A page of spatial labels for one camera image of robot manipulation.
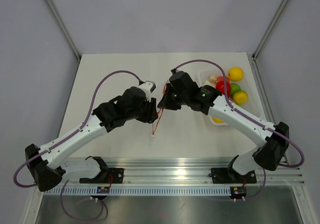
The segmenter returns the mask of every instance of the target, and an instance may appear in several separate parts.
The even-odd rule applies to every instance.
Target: green lime
[[[230,96],[232,97],[237,91],[241,91],[241,87],[237,83],[231,83]]]

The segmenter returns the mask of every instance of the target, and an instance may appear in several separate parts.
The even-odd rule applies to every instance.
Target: white table
[[[99,81],[116,70],[129,70],[142,80],[157,85],[153,96],[160,100],[170,70],[193,60],[206,59],[225,70],[241,67],[253,95],[259,96],[246,53],[138,53],[84,54],[63,120],[61,134],[83,121]],[[197,80],[200,69],[215,68],[207,63],[191,63],[181,68]],[[128,74],[112,76],[101,86],[93,108],[107,102],[124,90],[137,86]],[[264,113],[260,98],[256,98],[260,113]],[[152,126],[131,120],[124,126],[93,140],[71,157],[100,156],[103,158],[225,158],[246,153],[254,147],[252,141],[230,126],[214,126],[207,116],[184,106],[181,110],[165,110],[155,136]]]

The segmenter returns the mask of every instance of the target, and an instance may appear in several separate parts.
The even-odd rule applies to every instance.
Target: fruit basket
[[[227,76],[228,76],[228,71],[229,70],[224,69],[224,72],[225,72],[225,74]],[[215,75],[215,76],[218,77],[218,76],[222,76],[222,73],[217,68],[202,69],[197,74],[198,85],[200,87],[203,86],[203,83],[206,80],[209,80],[209,77],[211,75]],[[242,80],[240,80],[240,81],[230,81],[230,83],[237,83],[241,87],[241,89],[243,91],[245,91],[247,93],[247,95],[248,95],[248,100],[244,104],[241,104],[241,105],[238,105],[238,106],[240,106],[241,108],[243,108],[246,111],[250,112],[251,114],[255,115],[256,117],[260,118],[261,117],[261,113],[259,112],[257,104],[256,104],[257,102],[256,102],[254,96],[252,95],[250,85],[246,81],[246,73],[244,73]],[[209,116],[209,120],[215,126],[229,126],[229,124],[227,124],[226,122],[222,122],[222,123],[215,122],[212,119],[212,116]]]

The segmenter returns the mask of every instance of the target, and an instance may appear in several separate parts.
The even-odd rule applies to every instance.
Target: gray wall
[[[21,221],[29,189],[13,174],[24,149],[57,136],[77,61],[43,0],[0,0],[1,223]],[[19,175],[30,184],[27,170]]]
[[[276,119],[290,126],[305,154],[302,173],[320,213],[320,0],[291,0],[258,65]],[[292,162],[299,156],[291,148]]]
[[[281,0],[54,0],[81,53],[253,53]]]

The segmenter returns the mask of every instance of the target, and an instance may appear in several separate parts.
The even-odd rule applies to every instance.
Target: floor
[[[248,189],[253,195],[257,187]],[[100,206],[88,200],[73,206],[83,197],[65,196],[64,205],[71,215],[93,218]],[[233,203],[228,197],[187,196],[109,196],[97,224],[302,224],[298,207],[289,187],[266,187],[261,195],[246,202]],[[60,206],[59,196],[45,195],[36,224],[75,224]]]

